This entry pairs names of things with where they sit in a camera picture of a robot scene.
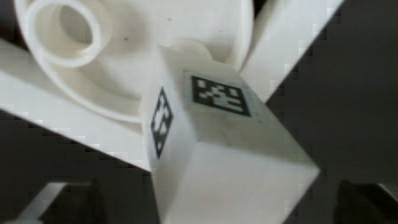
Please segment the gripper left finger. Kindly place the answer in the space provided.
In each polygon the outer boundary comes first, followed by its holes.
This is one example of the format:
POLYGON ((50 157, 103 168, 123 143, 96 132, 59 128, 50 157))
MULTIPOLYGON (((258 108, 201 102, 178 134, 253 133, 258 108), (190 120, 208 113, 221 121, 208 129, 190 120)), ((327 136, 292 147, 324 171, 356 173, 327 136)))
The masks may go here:
POLYGON ((91 224, 89 183, 50 182, 11 224, 91 224))

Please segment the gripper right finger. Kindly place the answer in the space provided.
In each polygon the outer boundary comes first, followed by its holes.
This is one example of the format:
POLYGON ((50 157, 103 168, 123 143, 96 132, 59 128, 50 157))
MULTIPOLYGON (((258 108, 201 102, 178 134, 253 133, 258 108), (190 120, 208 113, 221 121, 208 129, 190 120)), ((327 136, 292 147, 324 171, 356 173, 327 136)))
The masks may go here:
POLYGON ((398 184, 340 182, 336 224, 398 224, 398 184))

